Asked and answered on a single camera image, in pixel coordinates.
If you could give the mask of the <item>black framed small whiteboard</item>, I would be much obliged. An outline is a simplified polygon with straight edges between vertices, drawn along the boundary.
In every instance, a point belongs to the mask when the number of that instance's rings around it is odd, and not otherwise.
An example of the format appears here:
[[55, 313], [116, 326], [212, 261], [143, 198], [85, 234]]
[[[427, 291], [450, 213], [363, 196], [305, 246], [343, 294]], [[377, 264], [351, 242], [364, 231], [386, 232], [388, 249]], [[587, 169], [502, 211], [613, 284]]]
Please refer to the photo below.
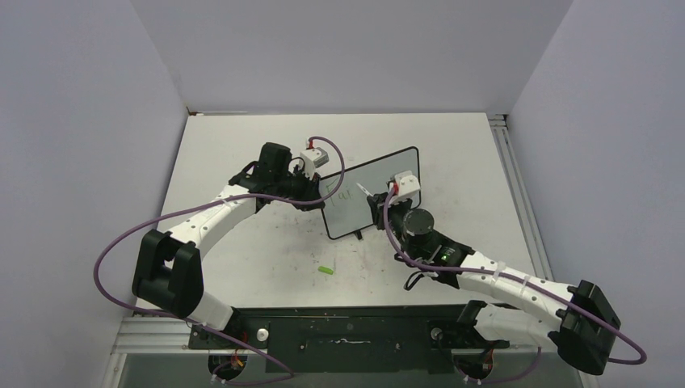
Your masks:
[[343, 177], [334, 173], [321, 178], [321, 196], [333, 193], [325, 201], [322, 210], [329, 238], [338, 239], [348, 234], [359, 236], [361, 230], [372, 226], [367, 196], [359, 190], [356, 183], [362, 184], [373, 195], [387, 193], [391, 178], [403, 171], [412, 171], [417, 177], [420, 176], [417, 147], [406, 147], [348, 167]]

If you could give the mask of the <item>green marker cap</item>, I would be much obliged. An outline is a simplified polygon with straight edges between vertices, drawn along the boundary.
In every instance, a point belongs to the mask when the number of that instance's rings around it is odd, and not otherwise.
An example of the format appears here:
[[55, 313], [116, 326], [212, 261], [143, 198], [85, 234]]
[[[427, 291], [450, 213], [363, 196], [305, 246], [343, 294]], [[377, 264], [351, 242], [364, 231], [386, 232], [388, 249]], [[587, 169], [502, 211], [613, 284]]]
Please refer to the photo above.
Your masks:
[[334, 275], [334, 269], [332, 269], [332, 268], [328, 268], [328, 267], [324, 267], [324, 266], [319, 266], [319, 267], [317, 268], [317, 270], [318, 270], [319, 272], [321, 272], [321, 273], [326, 274], [326, 275], [331, 275], [331, 276]]

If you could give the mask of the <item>white whiteboard marker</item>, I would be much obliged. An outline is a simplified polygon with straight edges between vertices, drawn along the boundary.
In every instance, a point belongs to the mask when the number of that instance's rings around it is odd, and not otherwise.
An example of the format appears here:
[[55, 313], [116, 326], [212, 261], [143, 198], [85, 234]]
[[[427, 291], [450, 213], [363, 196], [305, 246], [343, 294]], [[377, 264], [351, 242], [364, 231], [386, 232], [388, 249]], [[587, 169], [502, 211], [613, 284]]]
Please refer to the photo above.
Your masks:
[[359, 190], [361, 190], [364, 193], [365, 196], [367, 196], [367, 197], [373, 196], [373, 194], [371, 194], [362, 184], [356, 183], [356, 185], [359, 188]]

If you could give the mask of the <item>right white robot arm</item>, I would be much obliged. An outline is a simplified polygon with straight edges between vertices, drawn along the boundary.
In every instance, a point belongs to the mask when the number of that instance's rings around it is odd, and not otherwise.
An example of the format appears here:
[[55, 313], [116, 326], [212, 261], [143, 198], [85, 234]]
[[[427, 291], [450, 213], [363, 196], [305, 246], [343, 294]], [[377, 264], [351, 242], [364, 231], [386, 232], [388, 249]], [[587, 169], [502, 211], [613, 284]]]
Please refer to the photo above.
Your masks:
[[582, 280], [568, 285], [528, 275], [435, 230], [435, 220], [411, 200], [386, 205], [387, 194], [367, 196], [372, 221], [383, 230], [395, 258], [455, 289], [502, 302], [481, 303], [456, 327], [463, 344], [483, 340], [519, 341], [552, 348], [568, 365], [599, 376], [620, 329], [620, 320], [604, 292]]

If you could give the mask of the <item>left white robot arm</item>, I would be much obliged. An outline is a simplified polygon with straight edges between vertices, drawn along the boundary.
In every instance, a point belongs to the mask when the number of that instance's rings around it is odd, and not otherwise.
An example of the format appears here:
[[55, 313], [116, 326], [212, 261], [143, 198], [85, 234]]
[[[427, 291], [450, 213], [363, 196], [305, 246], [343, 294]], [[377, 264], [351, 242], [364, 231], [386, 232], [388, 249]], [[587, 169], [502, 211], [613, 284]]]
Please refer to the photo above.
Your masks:
[[258, 160], [248, 163], [216, 196], [215, 205], [193, 213], [166, 230], [151, 230], [141, 241], [132, 281], [136, 297], [177, 318], [209, 327], [209, 337], [231, 348], [241, 336], [232, 320], [235, 310], [204, 287], [202, 259], [240, 222], [274, 198], [295, 201], [296, 209], [321, 209], [317, 169], [329, 161], [320, 147], [309, 145], [298, 156], [285, 146], [263, 145]]

